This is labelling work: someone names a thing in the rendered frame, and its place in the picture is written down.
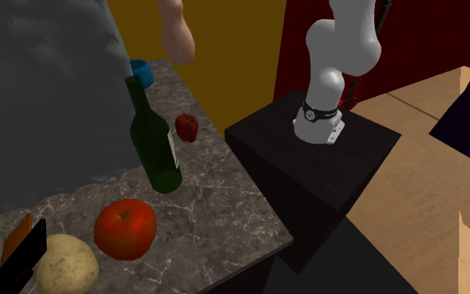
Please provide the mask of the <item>red bell pepper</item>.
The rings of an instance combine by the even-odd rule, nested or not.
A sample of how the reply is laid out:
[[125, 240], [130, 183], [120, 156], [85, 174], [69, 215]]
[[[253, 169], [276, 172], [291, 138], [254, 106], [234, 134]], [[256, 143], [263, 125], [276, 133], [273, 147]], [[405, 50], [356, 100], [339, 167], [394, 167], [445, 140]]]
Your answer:
[[198, 133], [198, 121], [192, 114], [179, 115], [174, 122], [175, 130], [179, 138], [188, 143], [196, 141]]

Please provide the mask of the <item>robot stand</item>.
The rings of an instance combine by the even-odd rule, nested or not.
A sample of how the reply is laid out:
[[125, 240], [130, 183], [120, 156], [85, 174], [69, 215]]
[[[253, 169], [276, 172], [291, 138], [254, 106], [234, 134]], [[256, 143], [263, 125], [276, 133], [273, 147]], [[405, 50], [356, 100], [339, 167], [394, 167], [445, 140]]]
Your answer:
[[280, 258], [300, 273], [353, 207], [400, 138], [348, 110], [335, 144], [298, 139], [295, 89], [225, 130], [225, 141], [294, 240]]

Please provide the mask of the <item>dark green glass bottle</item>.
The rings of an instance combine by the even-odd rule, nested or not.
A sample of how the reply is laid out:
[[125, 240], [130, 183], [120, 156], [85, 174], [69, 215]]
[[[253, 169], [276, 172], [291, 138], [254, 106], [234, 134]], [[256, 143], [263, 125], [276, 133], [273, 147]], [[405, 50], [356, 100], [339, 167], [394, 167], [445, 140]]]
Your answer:
[[181, 185], [182, 174], [169, 124], [150, 108], [140, 77], [128, 76], [124, 82], [135, 111], [131, 140], [152, 188], [170, 193]]

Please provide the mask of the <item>blue bowl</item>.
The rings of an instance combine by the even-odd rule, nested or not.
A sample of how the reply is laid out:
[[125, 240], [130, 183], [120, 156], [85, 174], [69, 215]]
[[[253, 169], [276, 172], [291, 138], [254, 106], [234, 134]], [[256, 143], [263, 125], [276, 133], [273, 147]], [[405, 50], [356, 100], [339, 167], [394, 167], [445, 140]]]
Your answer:
[[130, 67], [135, 76], [140, 77], [144, 89], [150, 87], [154, 82], [154, 76], [148, 62], [143, 59], [130, 59]]

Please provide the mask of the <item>pale pink bulbous object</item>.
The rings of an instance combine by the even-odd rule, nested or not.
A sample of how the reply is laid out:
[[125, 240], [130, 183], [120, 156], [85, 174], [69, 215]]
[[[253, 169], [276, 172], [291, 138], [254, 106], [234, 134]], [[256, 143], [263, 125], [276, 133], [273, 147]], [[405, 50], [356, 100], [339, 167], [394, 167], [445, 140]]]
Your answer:
[[158, 0], [162, 17], [162, 45], [167, 57], [176, 64], [190, 63], [195, 55], [195, 41], [184, 20], [182, 0]]

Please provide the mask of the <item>red apple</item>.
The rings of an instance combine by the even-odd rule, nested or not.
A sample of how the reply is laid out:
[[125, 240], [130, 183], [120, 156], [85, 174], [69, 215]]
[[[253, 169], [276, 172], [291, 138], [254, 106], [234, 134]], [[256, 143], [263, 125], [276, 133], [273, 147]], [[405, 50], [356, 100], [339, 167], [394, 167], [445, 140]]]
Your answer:
[[119, 261], [133, 261], [151, 247], [156, 235], [154, 210], [139, 199], [123, 199], [107, 206], [97, 218], [94, 243]]

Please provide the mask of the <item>large grey rounded object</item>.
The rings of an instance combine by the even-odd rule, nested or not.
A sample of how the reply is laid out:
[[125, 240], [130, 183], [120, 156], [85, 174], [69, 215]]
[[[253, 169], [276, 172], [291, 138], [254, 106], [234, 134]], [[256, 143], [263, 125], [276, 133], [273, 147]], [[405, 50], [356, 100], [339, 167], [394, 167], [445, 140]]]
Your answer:
[[139, 165], [107, 0], [0, 0], [0, 214]]

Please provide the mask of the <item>pale yellow potato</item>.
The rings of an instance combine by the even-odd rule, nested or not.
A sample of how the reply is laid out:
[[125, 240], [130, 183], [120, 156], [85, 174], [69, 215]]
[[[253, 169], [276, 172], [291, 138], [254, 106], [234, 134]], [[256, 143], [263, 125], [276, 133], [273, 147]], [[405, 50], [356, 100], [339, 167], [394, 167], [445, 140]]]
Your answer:
[[47, 237], [36, 270], [41, 294], [86, 294], [98, 277], [99, 264], [86, 242], [66, 234]]

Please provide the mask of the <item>orange flat block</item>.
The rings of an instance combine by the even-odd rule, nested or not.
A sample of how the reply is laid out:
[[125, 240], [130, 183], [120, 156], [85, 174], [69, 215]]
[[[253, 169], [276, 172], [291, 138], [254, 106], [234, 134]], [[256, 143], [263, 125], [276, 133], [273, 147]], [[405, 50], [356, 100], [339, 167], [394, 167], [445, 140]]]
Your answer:
[[31, 231], [32, 218], [32, 214], [27, 213], [13, 230], [13, 232], [4, 241], [0, 266], [3, 266], [6, 260], [13, 254], [13, 252]]

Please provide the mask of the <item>black flat block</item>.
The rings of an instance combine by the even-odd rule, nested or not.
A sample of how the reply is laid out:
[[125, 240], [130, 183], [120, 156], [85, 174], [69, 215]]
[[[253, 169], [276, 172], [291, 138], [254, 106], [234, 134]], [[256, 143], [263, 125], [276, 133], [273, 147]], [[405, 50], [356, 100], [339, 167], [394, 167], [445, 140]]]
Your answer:
[[0, 267], [0, 294], [19, 294], [47, 251], [46, 220], [40, 219]]

